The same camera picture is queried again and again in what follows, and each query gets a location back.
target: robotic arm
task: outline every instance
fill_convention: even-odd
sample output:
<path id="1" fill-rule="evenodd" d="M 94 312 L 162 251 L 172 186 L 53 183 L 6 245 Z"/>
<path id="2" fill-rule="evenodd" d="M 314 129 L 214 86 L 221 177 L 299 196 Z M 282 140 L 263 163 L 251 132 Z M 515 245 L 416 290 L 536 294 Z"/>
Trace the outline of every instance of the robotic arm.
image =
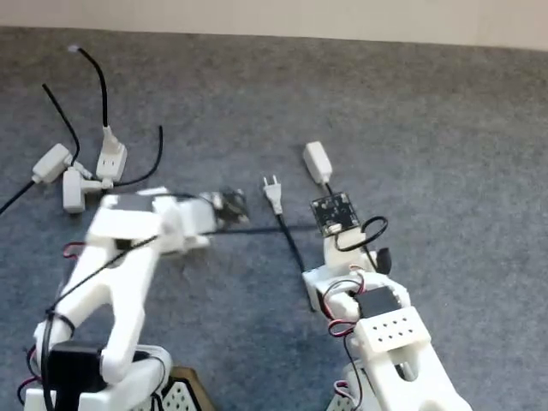
<path id="1" fill-rule="evenodd" d="M 177 202 L 177 197 L 185 200 Z M 246 217 L 241 192 L 193 197 L 160 188 L 103 198 L 87 232 L 86 247 L 57 298 L 46 338 L 47 374 L 56 410 L 131 409 L 165 386 L 169 354 L 160 347 L 137 345 L 158 259 L 163 253 L 207 247 L 209 240 L 203 234 Z M 115 264 L 108 264 L 120 255 Z M 69 341 L 73 327 L 104 304 L 112 305 L 115 317 L 106 345 Z M 45 331 L 46 321 L 34 332 L 37 358 L 44 349 Z M 44 409 L 44 392 L 28 390 L 25 410 Z"/>
<path id="2" fill-rule="evenodd" d="M 329 187 L 331 163 L 321 143 L 308 144 L 304 159 L 329 195 L 311 204 L 325 237 L 325 264 L 302 276 L 313 310 L 331 320 L 330 334 L 343 337 L 351 359 L 328 411 L 472 411 L 447 376 L 408 291 L 388 277 L 388 249 L 367 248 L 387 220 L 374 217 L 360 226 L 348 196 Z M 368 239 L 366 227 L 376 222 L 384 226 Z M 348 328 L 333 331 L 341 325 Z"/>

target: white adapter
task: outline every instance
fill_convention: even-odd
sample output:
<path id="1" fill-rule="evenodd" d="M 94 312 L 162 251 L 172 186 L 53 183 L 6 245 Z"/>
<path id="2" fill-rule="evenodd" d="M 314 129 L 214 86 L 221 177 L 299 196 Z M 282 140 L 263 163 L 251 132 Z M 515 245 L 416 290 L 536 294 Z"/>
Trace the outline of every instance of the white adapter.
<path id="1" fill-rule="evenodd" d="M 119 182 L 126 166 L 128 149 L 112 133 L 110 126 L 103 127 L 103 146 L 95 174 L 101 180 Z"/>
<path id="2" fill-rule="evenodd" d="M 54 182 L 73 162 L 70 151 L 63 144 L 55 144 L 33 167 L 33 181 L 36 183 Z M 73 167 L 85 178 L 92 178 L 92 173 L 78 162 Z"/>
<path id="3" fill-rule="evenodd" d="M 308 172 L 317 184 L 326 184 L 331 178 L 333 169 L 324 146 L 319 141 L 308 143 L 302 157 L 307 164 Z"/>
<path id="4" fill-rule="evenodd" d="M 86 180 L 75 167 L 68 167 L 63 174 L 63 208 L 71 214 L 86 209 L 86 194 L 112 188 L 111 181 Z"/>

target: black circuit board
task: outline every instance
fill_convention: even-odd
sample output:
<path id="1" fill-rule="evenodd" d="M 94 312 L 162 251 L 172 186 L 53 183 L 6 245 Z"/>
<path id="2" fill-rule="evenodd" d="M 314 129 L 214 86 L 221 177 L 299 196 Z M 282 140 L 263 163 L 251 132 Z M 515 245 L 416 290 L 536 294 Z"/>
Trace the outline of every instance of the black circuit board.
<path id="1" fill-rule="evenodd" d="M 314 200 L 310 206 L 324 237 L 339 234 L 360 225 L 360 220 L 346 193 L 337 193 Z"/>

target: black cable tie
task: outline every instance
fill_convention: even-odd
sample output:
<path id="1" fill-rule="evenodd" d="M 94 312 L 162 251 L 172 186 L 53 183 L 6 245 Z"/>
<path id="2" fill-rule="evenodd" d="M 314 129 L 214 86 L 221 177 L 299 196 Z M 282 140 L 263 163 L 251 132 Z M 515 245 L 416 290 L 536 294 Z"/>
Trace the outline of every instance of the black cable tie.
<path id="1" fill-rule="evenodd" d="M 54 319 L 54 318 L 55 319 L 60 319 L 63 323 L 65 323 L 70 328 L 70 337 L 71 338 L 74 335 L 74 333 L 76 332 L 76 326 L 74 325 L 74 323 L 68 317 L 66 317 L 65 315 L 62 315 L 60 313 L 56 313 L 53 308 L 50 307 L 47 310 L 45 310 L 45 316 L 48 319 Z"/>

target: white wall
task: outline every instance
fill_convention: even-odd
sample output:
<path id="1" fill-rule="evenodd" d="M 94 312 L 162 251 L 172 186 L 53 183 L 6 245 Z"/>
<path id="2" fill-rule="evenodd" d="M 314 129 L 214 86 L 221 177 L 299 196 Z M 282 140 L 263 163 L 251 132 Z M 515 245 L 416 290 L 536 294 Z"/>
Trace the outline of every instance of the white wall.
<path id="1" fill-rule="evenodd" d="M 0 0 L 0 25 L 548 50 L 547 0 Z"/>

